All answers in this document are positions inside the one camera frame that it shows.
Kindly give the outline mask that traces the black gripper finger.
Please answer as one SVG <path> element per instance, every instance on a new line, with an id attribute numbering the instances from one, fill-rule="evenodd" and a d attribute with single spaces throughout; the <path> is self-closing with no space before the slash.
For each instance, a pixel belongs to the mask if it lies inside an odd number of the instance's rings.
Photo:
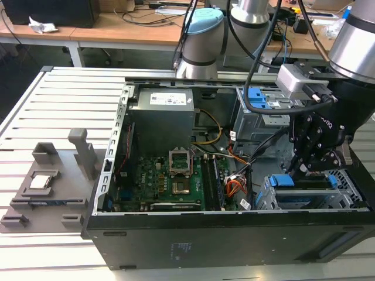
<path id="1" fill-rule="evenodd" d="M 335 168 L 339 161 L 335 152 L 337 144 L 329 143 L 330 139 L 322 128 L 314 129 L 309 137 L 311 148 L 308 152 L 308 171 L 321 172 Z"/>
<path id="2" fill-rule="evenodd" d="M 292 117 L 289 141 L 293 143 L 293 153 L 288 173 L 293 179 L 301 179 L 313 167 L 316 139 L 314 133 L 315 114 L 300 114 Z"/>

